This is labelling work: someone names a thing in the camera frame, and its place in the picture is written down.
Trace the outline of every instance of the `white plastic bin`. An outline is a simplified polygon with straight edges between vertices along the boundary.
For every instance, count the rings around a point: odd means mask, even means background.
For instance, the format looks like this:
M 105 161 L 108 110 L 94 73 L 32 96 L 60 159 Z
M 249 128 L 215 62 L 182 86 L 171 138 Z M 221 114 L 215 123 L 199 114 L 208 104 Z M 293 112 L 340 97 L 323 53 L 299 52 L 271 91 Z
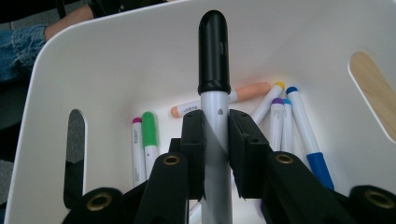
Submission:
M 233 88 L 279 80 L 299 88 L 336 191 L 348 195 L 370 184 L 396 193 L 395 141 L 348 69 L 351 56 L 365 51 L 395 89 L 394 1 L 177 1 L 82 23 L 44 47 L 24 111 L 7 223 L 61 223 L 66 216 L 64 160 L 73 109 L 86 123 L 85 192 L 132 187 L 135 116 L 157 115 L 161 153 L 168 150 L 182 124 L 170 108 L 198 99 L 198 25 L 211 9 L 228 22 Z M 251 114 L 261 99 L 231 108 Z M 268 124 L 260 125 L 264 134 Z M 294 144 L 306 162 L 298 134 Z M 254 204 L 237 199 L 234 189 L 233 223 L 263 223 Z

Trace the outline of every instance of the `blue marker cap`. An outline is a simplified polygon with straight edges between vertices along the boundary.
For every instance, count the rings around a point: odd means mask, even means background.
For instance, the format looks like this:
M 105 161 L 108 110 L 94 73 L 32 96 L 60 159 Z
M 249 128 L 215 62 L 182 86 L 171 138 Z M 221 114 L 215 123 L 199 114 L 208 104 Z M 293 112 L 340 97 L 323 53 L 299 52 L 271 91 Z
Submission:
M 326 162 L 323 158 L 323 153 L 315 152 L 306 156 L 311 167 L 312 173 L 318 181 L 326 188 L 334 190 L 334 184 L 327 169 Z
M 283 100 L 281 98 L 275 98 L 272 102 L 272 104 L 279 104 L 279 105 L 283 105 Z
M 291 101 L 289 99 L 283 99 L 283 104 L 285 105 L 291 105 Z
M 286 90 L 286 94 L 289 94 L 289 93 L 294 92 L 294 91 L 298 91 L 297 88 L 295 88 L 295 87 L 288 87 L 288 89 Z

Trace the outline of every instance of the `jeans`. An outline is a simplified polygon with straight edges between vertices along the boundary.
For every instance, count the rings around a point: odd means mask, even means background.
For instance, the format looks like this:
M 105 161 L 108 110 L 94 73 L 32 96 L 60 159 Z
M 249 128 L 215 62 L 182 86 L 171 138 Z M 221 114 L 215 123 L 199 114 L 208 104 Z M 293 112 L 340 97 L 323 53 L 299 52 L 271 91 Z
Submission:
M 46 43 L 46 25 L 0 31 L 0 84 L 30 79 L 35 58 Z

